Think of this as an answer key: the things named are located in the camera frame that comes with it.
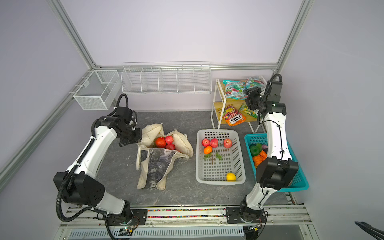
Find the red tomato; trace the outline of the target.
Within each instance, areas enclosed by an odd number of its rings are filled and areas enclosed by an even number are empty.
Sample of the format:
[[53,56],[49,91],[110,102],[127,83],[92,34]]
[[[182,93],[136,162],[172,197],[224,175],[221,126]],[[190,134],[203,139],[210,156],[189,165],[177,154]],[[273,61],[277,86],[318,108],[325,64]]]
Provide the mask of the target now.
[[164,149],[167,146],[167,142],[164,137],[159,137],[155,140],[155,146],[158,149]]

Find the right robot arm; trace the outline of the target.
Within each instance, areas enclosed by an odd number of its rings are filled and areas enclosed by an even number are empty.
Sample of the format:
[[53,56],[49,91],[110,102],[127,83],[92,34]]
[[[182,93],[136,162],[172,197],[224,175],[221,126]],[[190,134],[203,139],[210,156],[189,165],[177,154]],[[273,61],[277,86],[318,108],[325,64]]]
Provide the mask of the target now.
[[288,149],[286,137],[286,105],[280,101],[283,78],[274,74],[261,89],[246,90],[247,106],[258,112],[258,125],[267,131],[267,157],[256,168],[256,184],[241,202],[240,218],[245,223],[262,224],[264,204],[275,192],[289,186],[299,170]]

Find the cream canvas grocery bag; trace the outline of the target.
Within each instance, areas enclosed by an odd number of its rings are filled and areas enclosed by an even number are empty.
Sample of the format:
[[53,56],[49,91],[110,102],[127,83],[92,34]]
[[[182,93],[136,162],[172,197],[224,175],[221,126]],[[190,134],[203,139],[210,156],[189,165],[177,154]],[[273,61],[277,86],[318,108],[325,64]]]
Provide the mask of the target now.
[[[164,133],[162,124],[147,125],[142,130],[142,140],[138,143],[136,170],[140,170],[137,188],[165,190],[167,176],[173,170],[175,160],[189,159],[194,150],[186,134],[174,130]],[[160,149],[155,140],[160,137],[173,137],[176,149]]]

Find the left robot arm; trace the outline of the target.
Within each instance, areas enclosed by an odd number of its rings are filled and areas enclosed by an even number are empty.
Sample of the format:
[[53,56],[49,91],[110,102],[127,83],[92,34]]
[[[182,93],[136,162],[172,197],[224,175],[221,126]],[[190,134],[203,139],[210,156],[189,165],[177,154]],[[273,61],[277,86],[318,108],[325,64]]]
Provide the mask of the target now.
[[60,221],[71,222],[85,211],[111,217],[120,225],[127,225],[133,218],[130,203],[109,194],[96,175],[111,143],[118,139],[119,146],[136,144],[142,139],[137,127],[137,113],[129,108],[129,99],[121,94],[124,106],[117,105],[106,116],[93,121],[90,139],[77,159],[64,172],[54,176],[58,189],[56,214]]

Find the pink green candy bag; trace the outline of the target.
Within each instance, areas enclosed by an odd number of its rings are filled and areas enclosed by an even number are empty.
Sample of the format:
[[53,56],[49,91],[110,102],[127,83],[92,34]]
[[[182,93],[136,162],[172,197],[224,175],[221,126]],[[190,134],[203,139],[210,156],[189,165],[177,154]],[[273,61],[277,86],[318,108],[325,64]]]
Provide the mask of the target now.
[[225,97],[227,99],[245,100],[246,83],[241,81],[223,80]]

